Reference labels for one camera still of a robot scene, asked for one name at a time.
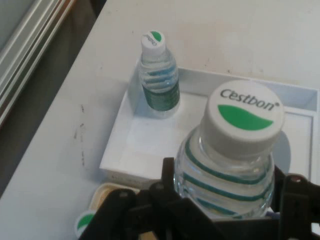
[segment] white bottle cap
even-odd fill
[[[283,104],[266,86],[229,81],[209,97],[200,134],[220,154],[248,160],[271,151],[284,117]]]
[[[141,37],[142,54],[159,56],[166,50],[165,36],[159,31],[148,31]]]

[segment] plastic water bottle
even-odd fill
[[[178,151],[175,190],[211,219],[263,216],[274,190],[271,151],[283,123],[283,105],[267,87],[246,80],[220,85]]]
[[[165,36],[159,31],[145,33],[141,45],[139,78],[146,102],[157,117],[168,117],[177,110],[180,102],[176,60],[166,48]]]

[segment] table surface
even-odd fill
[[[140,37],[179,66],[319,88],[317,0],[108,0],[0,199],[1,239],[76,239]]]

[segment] plastic tray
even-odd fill
[[[204,114],[208,95],[225,81],[248,79],[179,68],[180,106],[170,118],[157,119],[147,106],[137,69],[123,97],[100,168],[112,182],[146,188],[161,177],[164,157],[175,157],[187,134]],[[285,172],[320,184],[317,173],[319,91],[257,79],[285,105],[286,118],[273,151]]]

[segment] clear plastic bottle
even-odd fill
[[[267,87],[245,80],[222,84],[181,144],[175,190],[211,219],[263,216],[274,190],[271,151],[283,122],[283,105]]]
[[[165,36],[161,32],[145,33],[141,45],[139,78],[146,102],[157,117],[169,117],[180,102],[176,60],[167,49]]]

